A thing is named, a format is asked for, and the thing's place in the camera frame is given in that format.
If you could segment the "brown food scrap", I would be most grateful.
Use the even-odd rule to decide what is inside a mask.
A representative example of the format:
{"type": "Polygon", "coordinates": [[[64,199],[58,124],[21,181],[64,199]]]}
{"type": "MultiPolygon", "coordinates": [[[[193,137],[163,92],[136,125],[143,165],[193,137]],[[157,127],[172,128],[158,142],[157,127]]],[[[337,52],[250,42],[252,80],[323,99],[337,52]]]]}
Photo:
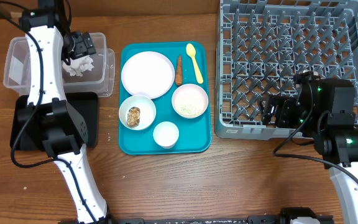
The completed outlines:
{"type": "Polygon", "coordinates": [[[127,125],[131,128],[138,126],[140,123],[140,109],[131,107],[127,113],[127,125]]]}

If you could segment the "pink bowl with rice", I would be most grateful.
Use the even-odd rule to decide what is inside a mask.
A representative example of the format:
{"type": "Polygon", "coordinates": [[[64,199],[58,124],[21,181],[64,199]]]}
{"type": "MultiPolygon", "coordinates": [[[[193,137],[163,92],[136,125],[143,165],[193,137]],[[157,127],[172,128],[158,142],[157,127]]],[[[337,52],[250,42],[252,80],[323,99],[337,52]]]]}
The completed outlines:
{"type": "Polygon", "coordinates": [[[172,95],[173,109],[186,119],[201,116],[207,110],[208,105],[208,94],[202,87],[195,84],[179,86],[172,95]]]}

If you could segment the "white bowl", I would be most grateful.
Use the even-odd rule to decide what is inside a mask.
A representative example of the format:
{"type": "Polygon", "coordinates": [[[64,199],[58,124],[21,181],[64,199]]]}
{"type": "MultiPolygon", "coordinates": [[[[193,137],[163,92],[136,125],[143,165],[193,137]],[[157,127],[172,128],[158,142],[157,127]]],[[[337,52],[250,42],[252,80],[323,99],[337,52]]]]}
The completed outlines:
{"type": "Polygon", "coordinates": [[[131,130],[140,131],[148,128],[154,121],[157,114],[156,107],[153,101],[146,96],[135,95],[125,99],[119,108],[120,122],[131,130]],[[129,127],[127,125],[127,113],[131,107],[138,107],[140,109],[140,123],[136,127],[129,127]]]}

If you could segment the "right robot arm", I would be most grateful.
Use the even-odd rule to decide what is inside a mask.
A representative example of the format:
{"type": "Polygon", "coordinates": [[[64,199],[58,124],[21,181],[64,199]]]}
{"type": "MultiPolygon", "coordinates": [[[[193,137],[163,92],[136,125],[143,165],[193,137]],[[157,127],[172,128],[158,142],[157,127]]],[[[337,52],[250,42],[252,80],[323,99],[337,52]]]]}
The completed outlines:
{"type": "Polygon", "coordinates": [[[269,95],[260,100],[263,124],[290,128],[279,144],[276,157],[320,162],[329,171],[345,223],[358,223],[358,129],[353,111],[356,88],[349,80],[321,78],[303,71],[293,77],[298,96],[269,95]],[[309,138],[319,157],[279,152],[295,134],[309,138]]]}

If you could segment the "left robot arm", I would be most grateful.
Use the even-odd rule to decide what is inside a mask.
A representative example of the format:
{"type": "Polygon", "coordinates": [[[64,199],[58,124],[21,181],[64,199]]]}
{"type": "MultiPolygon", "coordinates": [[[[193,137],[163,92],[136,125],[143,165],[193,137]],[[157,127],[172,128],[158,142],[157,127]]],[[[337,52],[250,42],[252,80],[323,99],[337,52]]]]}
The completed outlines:
{"type": "Polygon", "coordinates": [[[88,33],[72,32],[65,14],[66,1],[39,1],[36,9],[24,9],[19,27],[30,50],[31,89],[27,104],[17,111],[21,125],[11,147],[45,151],[46,163],[62,173],[77,209],[78,223],[112,223],[86,155],[89,131],[84,117],[69,103],[63,88],[62,65],[96,53],[88,33]]]}

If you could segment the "white napkin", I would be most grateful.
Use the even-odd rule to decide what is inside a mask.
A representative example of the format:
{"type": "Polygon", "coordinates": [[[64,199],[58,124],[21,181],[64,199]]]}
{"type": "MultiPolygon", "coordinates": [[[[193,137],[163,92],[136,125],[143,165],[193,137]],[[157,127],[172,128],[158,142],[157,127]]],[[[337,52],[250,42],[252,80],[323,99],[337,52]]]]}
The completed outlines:
{"type": "Polygon", "coordinates": [[[63,62],[62,67],[71,77],[82,77],[85,71],[92,71],[94,68],[93,59],[89,55],[71,60],[70,65],[63,62]]]}

